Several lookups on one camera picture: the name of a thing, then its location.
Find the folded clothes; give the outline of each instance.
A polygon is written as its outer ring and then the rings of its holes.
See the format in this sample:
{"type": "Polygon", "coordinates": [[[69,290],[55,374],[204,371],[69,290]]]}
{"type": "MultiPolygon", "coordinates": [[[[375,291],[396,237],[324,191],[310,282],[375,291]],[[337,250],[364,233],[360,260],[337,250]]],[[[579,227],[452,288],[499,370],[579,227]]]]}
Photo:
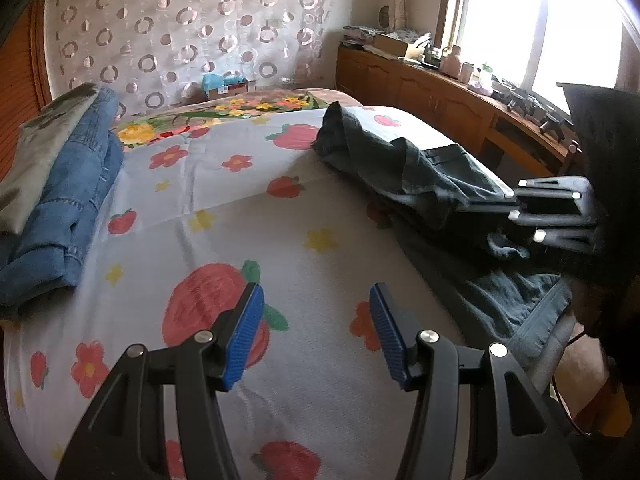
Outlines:
{"type": "Polygon", "coordinates": [[[508,346],[527,368],[570,300],[556,274],[535,269],[527,255],[489,238],[482,250],[445,229],[455,206],[503,192],[461,146],[419,150],[404,138],[387,142],[362,129],[353,114],[333,103],[314,151],[356,178],[388,209],[396,239],[470,346],[508,346]]]}
{"type": "Polygon", "coordinates": [[[122,165],[120,141],[109,133],[117,107],[115,92],[100,88],[53,163],[22,235],[0,238],[3,319],[44,292],[78,285],[98,211],[122,165]]]}
{"type": "Polygon", "coordinates": [[[0,182],[0,232],[22,232],[40,200],[53,162],[98,90],[94,83],[80,85],[20,126],[14,163],[0,182]]]}

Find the floral pillowcase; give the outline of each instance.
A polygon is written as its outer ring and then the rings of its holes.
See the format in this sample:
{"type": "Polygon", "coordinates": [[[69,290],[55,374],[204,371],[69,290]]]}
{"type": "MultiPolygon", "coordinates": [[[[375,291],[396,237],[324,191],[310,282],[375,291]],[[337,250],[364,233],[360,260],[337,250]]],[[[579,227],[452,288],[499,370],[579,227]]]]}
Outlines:
{"type": "Polygon", "coordinates": [[[234,119],[247,119],[266,114],[327,108],[328,104],[309,92],[252,92],[246,97],[234,97],[169,111],[150,118],[124,124],[117,131],[124,151],[151,144],[174,135],[201,137],[209,129],[234,119]]]}

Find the window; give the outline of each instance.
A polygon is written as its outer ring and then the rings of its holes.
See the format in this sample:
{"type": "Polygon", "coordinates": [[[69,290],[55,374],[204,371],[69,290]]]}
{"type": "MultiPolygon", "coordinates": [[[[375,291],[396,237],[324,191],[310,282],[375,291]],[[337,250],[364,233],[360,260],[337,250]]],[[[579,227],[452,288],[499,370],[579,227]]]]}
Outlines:
{"type": "Polygon", "coordinates": [[[622,42],[615,0],[458,0],[453,7],[460,23],[450,38],[463,60],[487,62],[556,108],[569,111],[556,82],[615,85],[622,42]]]}

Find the yellow star print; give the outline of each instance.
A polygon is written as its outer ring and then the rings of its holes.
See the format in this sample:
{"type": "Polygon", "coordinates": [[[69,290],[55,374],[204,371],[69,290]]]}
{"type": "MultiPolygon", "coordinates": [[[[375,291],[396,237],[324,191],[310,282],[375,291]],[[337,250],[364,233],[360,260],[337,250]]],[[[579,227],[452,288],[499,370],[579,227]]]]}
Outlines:
{"type": "Polygon", "coordinates": [[[165,180],[164,182],[159,182],[158,184],[156,184],[156,192],[164,191],[169,187],[171,187],[171,183],[168,180],[165,180]]]}
{"type": "Polygon", "coordinates": [[[22,396],[22,390],[14,391],[14,402],[15,402],[15,407],[18,410],[21,410],[24,408],[24,397],[22,396]]]}
{"type": "Polygon", "coordinates": [[[318,229],[306,233],[305,249],[312,249],[318,254],[325,254],[329,249],[335,249],[338,244],[334,240],[331,229],[318,229]]]}
{"type": "Polygon", "coordinates": [[[122,266],[117,264],[109,267],[109,272],[104,275],[104,279],[111,283],[111,286],[116,286],[120,281],[120,278],[123,276],[124,272],[122,272],[122,266]]]}
{"type": "Polygon", "coordinates": [[[260,117],[256,117],[255,119],[251,119],[251,122],[253,124],[257,124],[258,126],[260,126],[261,124],[266,124],[269,122],[269,118],[266,115],[260,116],[260,117]]]}
{"type": "Polygon", "coordinates": [[[53,460],[58,463],[60,463],[60,461],[62,460],[62,456],[64,455],[64,453],[65,450],[62,449],[62,446],[60,446],[60,444],[56,444],[56,447],[51,450],[51,456],[53,457],[53,460]]]}
{"type": "Polygon", "coordinates": [[[211,229],[213,221],[216,219],[215,215],[210,215],[204,209],[196,211],[195,218],[189,220],[189,227],[192,233],[199,233],[200,231],[208,231],[211,229]]]}

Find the denim jacket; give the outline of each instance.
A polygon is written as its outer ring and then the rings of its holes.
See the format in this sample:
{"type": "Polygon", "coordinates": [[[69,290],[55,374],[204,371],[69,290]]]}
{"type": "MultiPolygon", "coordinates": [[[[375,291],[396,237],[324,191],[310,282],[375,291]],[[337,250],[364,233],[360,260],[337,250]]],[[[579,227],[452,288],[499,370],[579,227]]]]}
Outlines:
{"type": "Polygon", "coordinates": [[[116,93],[100,88],[53,163],[22,234],[0,238],[0,317],[78,285],[98,211],[122,165],[120,141],[109,132],[117,108],[116,93]]]}

